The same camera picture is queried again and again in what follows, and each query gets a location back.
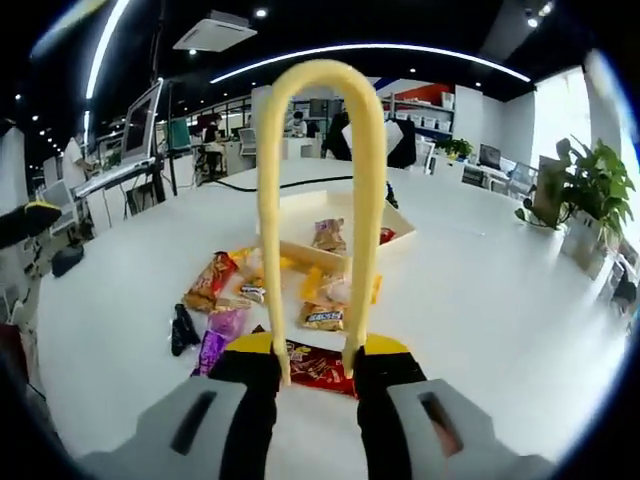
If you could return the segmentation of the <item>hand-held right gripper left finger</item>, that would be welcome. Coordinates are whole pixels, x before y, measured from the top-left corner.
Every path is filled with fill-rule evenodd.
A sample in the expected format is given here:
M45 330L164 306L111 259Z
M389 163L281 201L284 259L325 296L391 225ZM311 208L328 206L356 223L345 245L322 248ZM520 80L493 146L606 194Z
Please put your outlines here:
M208 375L146 409L121 446L79 463L92 479L262 479L280 380L271 334L241 336Z

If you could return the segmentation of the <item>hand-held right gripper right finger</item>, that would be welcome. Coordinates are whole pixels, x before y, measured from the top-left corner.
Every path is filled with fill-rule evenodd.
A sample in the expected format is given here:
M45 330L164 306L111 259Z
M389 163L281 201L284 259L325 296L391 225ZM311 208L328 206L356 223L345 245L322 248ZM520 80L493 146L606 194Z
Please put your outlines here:
M427 379L401 342L371 334L355 354L357 421L371 479L547 479L553 465L519 455L492 417L442 379Z

